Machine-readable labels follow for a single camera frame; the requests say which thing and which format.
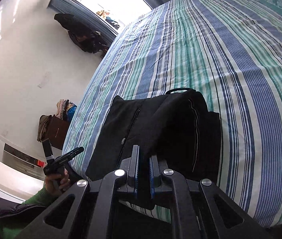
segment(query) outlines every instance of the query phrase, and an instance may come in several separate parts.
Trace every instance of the green sleeve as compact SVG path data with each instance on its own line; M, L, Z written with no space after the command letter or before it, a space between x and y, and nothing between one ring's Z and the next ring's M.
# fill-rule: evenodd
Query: green sleeve
M47 191L46 188L43 187L38 193L31 198L27 199L22 204L35 204L44 207L48 207L52 202L56 200L57 197L51 196Z

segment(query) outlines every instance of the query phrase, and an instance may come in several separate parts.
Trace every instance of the striped bedsheet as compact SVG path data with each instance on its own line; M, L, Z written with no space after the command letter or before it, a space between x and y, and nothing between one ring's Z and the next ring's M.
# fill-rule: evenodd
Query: striped bedsheet
M281 224L282 17L256 0L172 0L128 25L70 125L63 152L85 148L74 170L86 177L116 95L142 99L178 87L200 91L220 113L217 185L262 226ZM168 209L130 207L170 219Z

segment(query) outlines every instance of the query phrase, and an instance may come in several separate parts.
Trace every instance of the silver bolt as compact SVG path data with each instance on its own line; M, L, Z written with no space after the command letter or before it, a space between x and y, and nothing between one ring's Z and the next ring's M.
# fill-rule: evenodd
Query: silver bolt
M212 182L211 182L211 180L209 180L209 179L203 179L203 180L201 181L201 183L202 183L204 186L206 186L206 187L212 185Z
M123 176L124 174L125 174L125 170L122 170L122 169L118 169L118 170L116 170L115 172L114 172L114 174L116 175L116 176Z
M79 186L79 187L84 187L84 186L86 186L88 184L88 182L86 181L86 180L79 180L79 181L77 181L77 185Z
M165 175L170 176L170 175L172 175L172 174L174 173L174 171L173 171L172 169L165 169L165 170L163 171L163 173L164 173Z

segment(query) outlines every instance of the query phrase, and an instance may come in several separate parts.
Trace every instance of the brown cloth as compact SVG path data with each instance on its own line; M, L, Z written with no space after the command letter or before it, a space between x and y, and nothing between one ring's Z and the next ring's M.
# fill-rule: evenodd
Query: brown cloth
M39 129L38 129L38 137L37 137L37 140L39 142L42 142L42 140L45 139L45 134L47 132L47 129L48 129L48 125L51 121L51 118L52 116L49 115L49 116L46 116L46 115L42 115L40 117L40 120L39 120Z

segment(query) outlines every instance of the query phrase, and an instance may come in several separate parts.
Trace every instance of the black bag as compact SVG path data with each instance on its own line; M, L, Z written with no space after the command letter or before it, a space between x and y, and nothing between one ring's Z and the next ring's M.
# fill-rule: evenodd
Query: black bag
M171 93L187 90L182 93ZM102 126L86 175L102 179L131 157L133 145L140 146L138 205L150 202L149 158L158 155L186 178L217 181L221 126L218 113L209 112L203 95L178 88L165 95L125 101L116 96Z

